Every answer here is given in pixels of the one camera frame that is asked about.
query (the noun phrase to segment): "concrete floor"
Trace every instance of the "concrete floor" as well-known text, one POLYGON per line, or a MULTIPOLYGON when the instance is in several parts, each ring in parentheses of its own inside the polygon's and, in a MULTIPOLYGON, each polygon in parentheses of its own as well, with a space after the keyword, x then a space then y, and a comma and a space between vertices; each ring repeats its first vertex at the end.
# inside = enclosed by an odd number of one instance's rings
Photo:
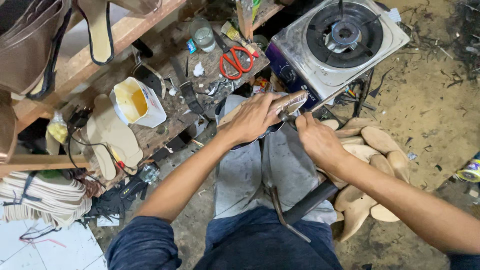
MULTIPOLYGON (((400 12, 419 7, 416 13, 413 10, 402 13, 402 19, 410 25, 417 22, 421 36, 437 38, 442 44, 454 38, 446 32, 447 19, 454 10, 449 1, 382 2, 389 7, 397 7, 400 12)), ((392 67, 394 69, 385 77, 381 95, 367 99, 378 108, 377 111, 364 109, 362 117, 376 118, 406 153, 418 155, 409 164, 411 182, 415 187, 433 192, 471 212, 470 206, 475 199, 464 193, 464 183, 447 181, 442 187, 440 185, 480 148, 477 82, 465 81, 446 88, 453 82, 453 72, 465 79, 463 63, 450 59, 439 49, 429 51, 419 46, 419 50, 399 50, 379 63, 375 68, 372 88, 379 85, 381 76, 392 67), (409 137, 413 139, 406 145, 409 137)), ((346 121, 353 113, 351 104, 336 105, 330 109, 341 121, 346 121)), ((209 125, 198 140, 205 143, 214 132, 215 127, 209 125)), ((187 148, 160 162, 162 174, 149 188, 149 193, 197 148, 190 143, 187 148)), ((203 254, 206 225, 213 216, 213 183, 214 179, 209 176, 172 223, 175 242, 183 259, 181 269, 193 268, 203 254)), ((95 228, 94 224, 90 225, 104 251, 112 237, 131 219, 139 204, 140 200, 134 202, 127 213, 127 220, 119 227, 95 228)), ((332 225, 334 236, 339 235, 342 227, 342 222, 332 225)), ((335 245, 336 254, 345 269, 361 269, 362 265, 369 263, 374 269, 448 269, 446 256, 426 244, 401 221, 388 223, 369 217, 354 236, 343 243, 335 241, 335 245)))

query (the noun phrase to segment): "person's left hand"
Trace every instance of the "person's left hand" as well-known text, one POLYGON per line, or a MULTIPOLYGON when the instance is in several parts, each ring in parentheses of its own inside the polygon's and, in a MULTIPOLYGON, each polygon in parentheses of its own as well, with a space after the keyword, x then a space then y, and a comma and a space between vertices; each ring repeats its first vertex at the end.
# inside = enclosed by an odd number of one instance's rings
POLYGON ((268 107, 273 100, 281 97, 273 93, 250 97, 222 131, 233 139, 234 145, 253 141, 269 126, 280 122, 277 117, 279 111, 268 111, 268 107))

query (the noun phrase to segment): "glass of water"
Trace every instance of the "glass of water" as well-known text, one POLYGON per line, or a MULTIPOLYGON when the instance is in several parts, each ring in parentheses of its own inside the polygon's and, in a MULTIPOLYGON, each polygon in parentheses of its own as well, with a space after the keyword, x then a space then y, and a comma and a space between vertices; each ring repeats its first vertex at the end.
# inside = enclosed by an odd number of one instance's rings
POLYGON ((195 19, 190 24, 189 31, 192 39, 204 52, 211 52, 215 49, 212 26, 206 19, 195 19))

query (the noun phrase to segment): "navy blue sleeve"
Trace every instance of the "navy blue sleeve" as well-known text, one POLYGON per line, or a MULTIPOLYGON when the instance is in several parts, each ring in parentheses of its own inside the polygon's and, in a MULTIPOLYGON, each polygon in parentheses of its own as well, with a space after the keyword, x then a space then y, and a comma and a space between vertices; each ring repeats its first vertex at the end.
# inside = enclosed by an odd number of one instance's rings
POLYGON ((155 217, 135 217, 115 237, 105 254, 109 270, 176 269, 181 264, 173 229, 155 217))
POLYGON ((480 255, 448 254, 450 270, 480 270, 480 255))

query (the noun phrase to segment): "single burner stove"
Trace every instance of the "single burner stove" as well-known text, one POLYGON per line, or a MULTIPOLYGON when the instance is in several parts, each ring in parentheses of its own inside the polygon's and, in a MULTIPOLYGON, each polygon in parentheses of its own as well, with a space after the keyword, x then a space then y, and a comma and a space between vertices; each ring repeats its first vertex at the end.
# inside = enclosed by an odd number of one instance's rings
POLYGON ((276 34, 265 52, 289 92, 315 110, 409 41, 371 0, 325 0, 276 34))

